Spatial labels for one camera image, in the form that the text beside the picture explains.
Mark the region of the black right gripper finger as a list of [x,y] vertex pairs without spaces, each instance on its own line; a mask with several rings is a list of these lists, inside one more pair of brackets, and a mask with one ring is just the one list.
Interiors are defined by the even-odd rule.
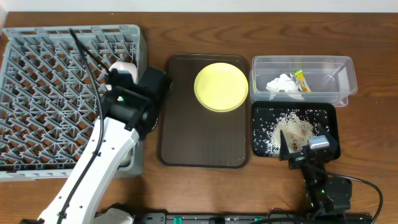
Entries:
[[318,124],[317,124],[317,128],[318,128],[319,133],[320,133],[321,136],[326,137],[327,140],[330,139],[330,133],[326,130],[325,127],[322,126],[321,123],[318,123]]
[[280,130],[280,148],[279,148],[279,160],[286,161],[290,159],[290,152],[285,139],[284,133]]

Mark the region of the white bowl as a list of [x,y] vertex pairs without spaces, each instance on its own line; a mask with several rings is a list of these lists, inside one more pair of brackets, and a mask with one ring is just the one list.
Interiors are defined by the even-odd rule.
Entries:
[[137,81],[137,67],[129,62],[115,62],[110,66],[106,77],[106,89],[112,90],[113,87],[123,87],[130,89]]

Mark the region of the green snack wrapper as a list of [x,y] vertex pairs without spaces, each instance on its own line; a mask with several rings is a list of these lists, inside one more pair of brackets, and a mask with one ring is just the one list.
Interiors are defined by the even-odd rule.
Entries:
[[292,72],[290,77],[298,85],[298,88],[301,92],[311,92],[311,89],[305,79],[303,70]]

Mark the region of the white tissue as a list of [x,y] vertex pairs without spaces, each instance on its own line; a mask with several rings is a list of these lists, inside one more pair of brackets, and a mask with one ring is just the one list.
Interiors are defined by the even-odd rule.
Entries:
[[299,86],[296,81],[285,73],[268,82],[266,89],[271,92],[299,92]]

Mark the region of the yellow plate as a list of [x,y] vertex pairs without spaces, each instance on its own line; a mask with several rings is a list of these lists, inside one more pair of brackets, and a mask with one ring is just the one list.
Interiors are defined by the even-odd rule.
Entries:
[[246,101],[249,85],[238,67],[218,62],[199,71],[193,89],[202,106],[224,113],[237,109]]

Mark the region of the white cup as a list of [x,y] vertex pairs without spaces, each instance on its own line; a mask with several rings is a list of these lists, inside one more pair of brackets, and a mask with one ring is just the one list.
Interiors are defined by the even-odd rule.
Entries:
[[127,153],[125,153],[125,155],[119,165],[119,168],[128,167],[130,165],[131,161],[133,160],[133,157],[134,157],[134,149],[132,148],[132,149],[128,150]]

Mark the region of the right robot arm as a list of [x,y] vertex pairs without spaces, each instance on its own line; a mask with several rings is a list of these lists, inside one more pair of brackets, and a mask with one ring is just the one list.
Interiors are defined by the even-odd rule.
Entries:
[[290,153],[284,133],[280,132],[279,160],[287,161],[289,169],[303,175],[306,199],[311,206],[305,217],[311,220],[327,216],[343,216],[351,208],[352,181],[328,175],[325,164],[336,159],[338,141],[318,124],[321,132],[313,136],[298,152]]

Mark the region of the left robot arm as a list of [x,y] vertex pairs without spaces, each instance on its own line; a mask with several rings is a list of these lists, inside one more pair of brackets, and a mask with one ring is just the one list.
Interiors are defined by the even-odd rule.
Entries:
[[155,128],[172,79],[153,67],[137,80],[114,68],[106,82],[111,89],[101,97],[99,118],[69,178],[38,219],[21,223],[93,223],[124,156]]

